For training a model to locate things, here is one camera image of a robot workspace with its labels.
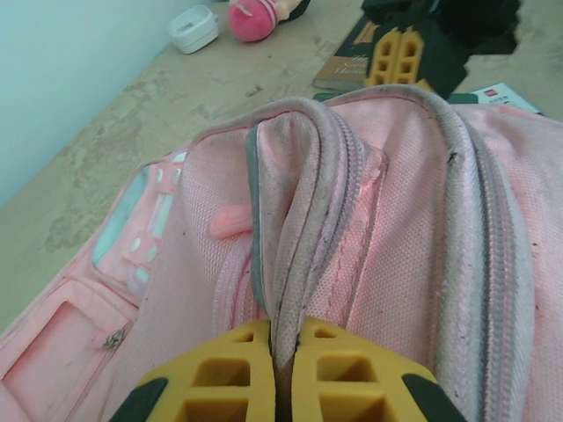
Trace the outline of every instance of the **black object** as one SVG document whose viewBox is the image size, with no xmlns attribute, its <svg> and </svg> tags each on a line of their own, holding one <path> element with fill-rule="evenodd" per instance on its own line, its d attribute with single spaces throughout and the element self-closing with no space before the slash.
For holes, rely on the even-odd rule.
<svg viewBox="0 0 563 422">
<path fill-rule="evenodd" d="M 434 20 L 469 55 L 509 55 L 516 48 L 520 0 L 364 0 L 374 23 L 407 16 L 414 24 Z"/>
<path fill-rule="evenodd" d="M 295 20 L 305 13 L 311 0 L 303 0 L 290 14 L 286 22 Z"/>
<path fill-rule="evenodd" d="M 146 422 L 168 385 L 166 378 L 155 378 L 129 393 L 109 422 Z"/>
<path fill-rule="evenodd" d="M 520 0 L 364 0 L 365 15 L 378 25 L 368 76 L 374 71 L 373 54 L 382 37 L 394 29 L 404 33 L 410 28 L 423 44 L 414 82 L 424 81 L 447 98 L 467 76 L 464 65 L 471 55 L 514 52 L 519 8 Z"/>
<path fill-rule="evenodd" d="M 466 422 L 435 382 L 414 374 L 403 375 L 403 382 L 428 422 Z"/>
</svg>

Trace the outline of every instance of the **doll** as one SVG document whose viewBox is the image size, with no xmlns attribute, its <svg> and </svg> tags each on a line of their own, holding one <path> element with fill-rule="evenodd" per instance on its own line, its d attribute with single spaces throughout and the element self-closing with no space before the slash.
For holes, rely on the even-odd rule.
<svg viewBox="0 0 563 422">
<path fill-rule="evenodd" d="M 311 0 L 230 0 L 229 28 L 240 40 L 265 39 L 283 22 L 299 18 Z"/>
</svg>

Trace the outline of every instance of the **zipper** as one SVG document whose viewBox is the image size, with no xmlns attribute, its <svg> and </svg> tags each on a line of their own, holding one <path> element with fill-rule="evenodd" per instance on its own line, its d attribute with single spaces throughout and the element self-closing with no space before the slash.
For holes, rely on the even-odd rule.
<svg viewBox="0 0 563 422">
<path fill-rule="evenodd" d="M 106 350 L 106 354 L 104 355 L 98 366 L 96 367 L 96 370 L 92 373 L 90 380 L 84 386 L 84 389 L 82 390 L 82 393 L 80 393 L 77 402 L 74 404 L 74 406 L 72 406 L 69 416 L 67 416 L 67 418 L 64 420 L 65 422 L 72 420 L 73 416 L 77 412 L 80 405 L 88 397 L 88 394 L 90 394 L 90 391 L 93 388 L 96 381 L 98 380 L 99 375 L 102 373 L 102 371 L 106 368 L 109 361 L 115 355 L 115 352 L 117 352 L 117 349 L 119 348 L 119 346 L 121 346 L 123 340 L 125 340 L 125 337 L 128 335 L 129 330 L 131 329 L 132 326 L 133 323 L 129 321 L 122 328 L 114 331 L 112 334 L 110 334 L 104 339 L 101 348 Z"/>
<path fill-rule="evenodd" d="M 362 183 L 362 166 L 361 161 L 365 162 L 365 148 L 363 143 L 358 141 L 350 126 L 342 119 L 342 117 L 336 113 L 334 110 L 329 109 L 330 114 L 336 120 L 336 124 L 342 136 L 344 138 L 344 143 L 346 145 L 347 152 L 347 181 L 344 191 L 344 199 L 342 201 L 342 208 L 340 209 L 338 222 L 336 223 L 336 229 L 334 231 L 333 240 L 331 241 L 330 248 L 326 253 L 325 262 L 328 264 L 331 256 L 334 254 L 339 246 L 340 240 L 344 236 L 346 227 L 352 213 L 355 209 L 355 204 L 357 202 L 358 196 L 360 194 L 360 185 Z"/>
<path fill-rule="evenodd" d="M 510 395 L 515 384 L 515 237 L 500 169 L 476 145 L 485 206 L 486 290 L 483 419 L 512 420 Z"/>
<path fill-rule="evenodd" d="M 365 239 L 362 243 L 362 248 L 359 250 L 358 256 L 358 268 L 359 270 L 356 271 L 353 282 L 350 285 L 349 290 L 349 297 L 347 299 L 347 306 L 342 313 L 343 317 L 341 319 L 342 323 L 344 324 L 344 328 L 349 331 L 353 331 L 350 328 L 349 323 L 352 317 L 352 312 L 355 307 L 355 301 L 357 299 L 356 295 L 358 292 L 358 288 L 363 283 L 364 279 L 364 271 L 366 269 L 366 265 L 368 264 L 368 257 L 369 253 L 372 250 L 373 243 L 375 241 L 375 230 L 377 226 L 377 217 L 379 216 L 380 212 L 380 200 L 382 191 L 384 188 L 385 176 L 387 175 L 387 164 L 385 162 L 381 162 L 378 168 L 379 174 L 373 179 L 371 186 L 369 189 L 375 190 L 374 198 L 371 201 L 371 209 L 372 212 L 370 213 L 369 220 L 366 224 L 365 230 L 366 235 Z"/>
<path fill-rule="evenodd" d="M 248 185 L 252 203 L 252 252 L 251 272 L 252 294 L 260 307 L 267 312 L 264 297 L 264 280 L 262 278 L 262 245 L 260 234 L 260 172 L 258 157 L 258 125 L 253 127 L 246 136 L 246 162 L 248 168 Z"/>
<path fill-rule="evenodd" d="M 243 234 L 231 246 L 223 262 L 213 297 L 212 336 L 217 337 L 237 326 L 236 315 L 241 285 L 251 270 L 252 238 Z"/>
</svg>

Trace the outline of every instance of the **table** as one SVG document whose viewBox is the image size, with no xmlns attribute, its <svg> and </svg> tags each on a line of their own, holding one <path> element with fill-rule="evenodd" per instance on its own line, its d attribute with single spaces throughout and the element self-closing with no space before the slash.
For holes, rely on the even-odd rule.
<svg viewBox="0 0 563 422">
<path fill-rule="evenodd" d="M 11 201 L 0 209 L 0 329 L 10 323 L 100 225 L 131 173 L 203 128 L 291 95 L 311 80 L 360 16 L 361 0 L 313 0 L 300 19 L 243 45 L 216 5 L 219 39 L 194 55 L 169 46 Z M 507 82 L 563 120 L 560 0 L 529 0 L 509 57 L 473 57 L 458 91 Z"/>
</svg>

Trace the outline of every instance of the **pink backpack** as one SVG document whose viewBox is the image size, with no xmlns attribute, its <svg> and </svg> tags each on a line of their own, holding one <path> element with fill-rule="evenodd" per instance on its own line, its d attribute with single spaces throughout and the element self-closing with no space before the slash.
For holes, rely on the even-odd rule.
<svg viewBox="0 0 563 422">
<path fill-rule="evenodd" d="M 147 164 L 0 339 L 0 420 L 107 421 L 145 372 L 305 315 L 427 366 L 468 421 L 563 415 L 563 126 L 409 86 L 288 98 Z"/>
</svg>

